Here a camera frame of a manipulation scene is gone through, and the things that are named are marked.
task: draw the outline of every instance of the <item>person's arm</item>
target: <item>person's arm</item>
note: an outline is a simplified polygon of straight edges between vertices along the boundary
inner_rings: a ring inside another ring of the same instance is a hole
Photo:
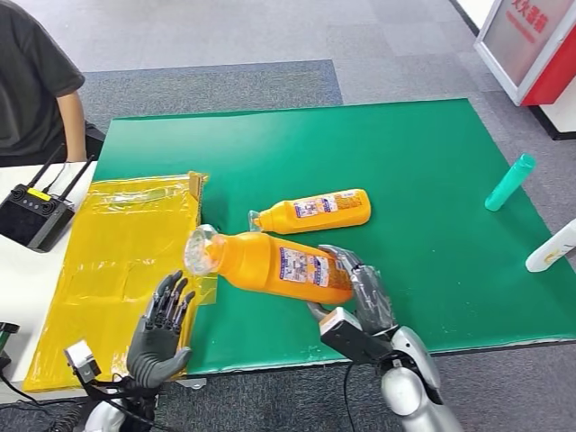
[[[57,97],[57,106],[64,124],[66,147],[69,162],[82,162],[86,160],[85,135],[85,112],[78,92]]]

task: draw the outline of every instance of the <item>person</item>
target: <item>person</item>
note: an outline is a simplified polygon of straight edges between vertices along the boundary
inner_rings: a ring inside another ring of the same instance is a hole
[[[44,27],[0,0],[0,167],[97,158],[104,134],[85,120],[85,77]]]

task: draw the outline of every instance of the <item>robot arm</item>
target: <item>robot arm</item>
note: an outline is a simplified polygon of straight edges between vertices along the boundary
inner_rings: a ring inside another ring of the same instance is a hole
[[[182,370],[192,354],[187,346],[177,352],[182,323],[195,294],[190,292],[179,303],[187,282],[178,271],[158,285],[132,336],[126,358],[130,375],[119,382],[97,381],[100,368],[84,340],[64,351],[86,393],[101,401],[86,421],[85,432],[118,432],[122,426],[123,430],[144,432],[154,425],[159,386]]]
[[[319,321],[322,342],[359,364],[377,365],[382,394],[406,432],[460,432],[463,429],[440,397],[440,375],[422,340],[396,323],[378,272],[356,254],[320,246],[340,261],[354,290],[356,316],[343,308],[325,310],[309,303]]]

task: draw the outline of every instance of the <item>silver robotic arm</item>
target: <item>silver robotic arm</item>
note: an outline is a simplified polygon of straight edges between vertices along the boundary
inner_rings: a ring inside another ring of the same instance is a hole
[[[440,375],[426,346],[411,328],[399,326],[378,272],[349,250],[320,246],[347,269],[353,283],[356,316],[343,308],[325,310],[309,303],[319,321],[321,340],[359,364],[377,365],[386,403],[406,432],[460,432],[462,427],[440,397]]]

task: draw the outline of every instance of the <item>white bottle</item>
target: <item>white bottle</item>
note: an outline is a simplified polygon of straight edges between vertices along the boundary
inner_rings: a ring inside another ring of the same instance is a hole
[[[532,252],[525,260],[525,268],[528,272],[544,272],[574,247],[576,219],[568,222],[564,228]]]

